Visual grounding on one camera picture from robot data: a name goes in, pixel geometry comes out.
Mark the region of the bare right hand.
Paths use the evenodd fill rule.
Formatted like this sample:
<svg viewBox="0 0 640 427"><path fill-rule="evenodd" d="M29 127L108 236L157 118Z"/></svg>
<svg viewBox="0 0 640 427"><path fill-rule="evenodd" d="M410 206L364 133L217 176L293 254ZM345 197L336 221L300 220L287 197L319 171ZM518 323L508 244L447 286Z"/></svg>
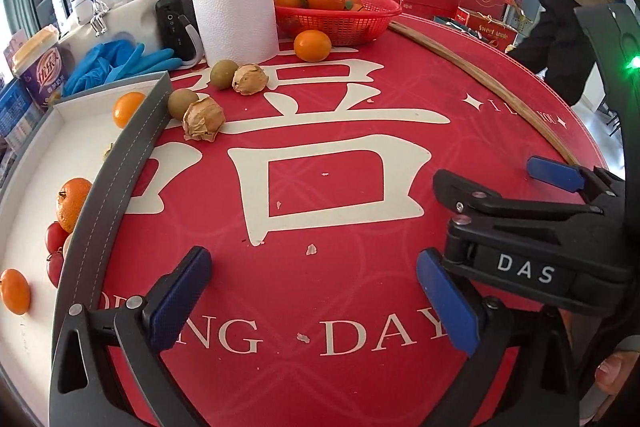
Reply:
<svg viewBox="0 0 640 427"><path fill-rule="evenodd" d="M639 353L616 351L599 364L594 373L594 382L607 395L615 397L623 389L627 378L634 369Z"/></svg>

